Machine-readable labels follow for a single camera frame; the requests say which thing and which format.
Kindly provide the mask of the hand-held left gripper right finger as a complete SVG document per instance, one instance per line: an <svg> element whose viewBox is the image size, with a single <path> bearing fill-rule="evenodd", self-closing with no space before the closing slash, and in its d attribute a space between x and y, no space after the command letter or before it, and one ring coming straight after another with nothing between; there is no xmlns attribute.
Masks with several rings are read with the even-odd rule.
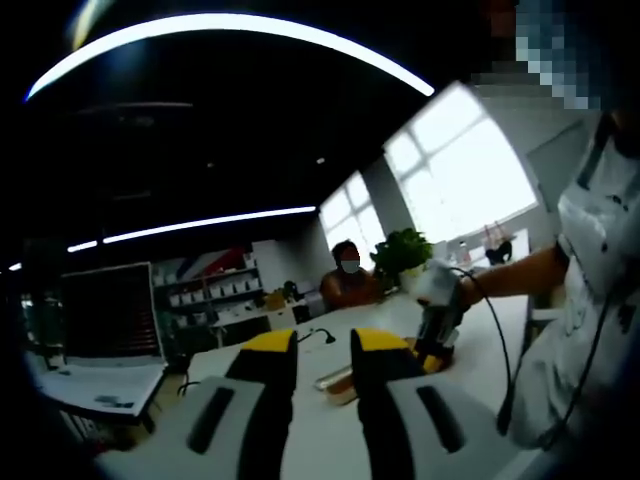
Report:
<svg viewBox="0 0 640 480"><path fill-rule="evenodd" d="M405 340L354 328L350 348L372 478L542 478L542 453L519 448L486 405L426 374Z"/></svg>

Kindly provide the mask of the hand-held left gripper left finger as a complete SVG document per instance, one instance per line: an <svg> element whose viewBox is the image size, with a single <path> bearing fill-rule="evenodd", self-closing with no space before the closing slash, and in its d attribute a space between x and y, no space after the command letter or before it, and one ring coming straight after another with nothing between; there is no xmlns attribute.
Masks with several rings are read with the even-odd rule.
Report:
<svg viewBox="0 0 640 480"><path fill-rule="evenodd" d="M95 463L107 479L277 479L293 417L297 333L260 334L202 380L140 446Z"/></svg>

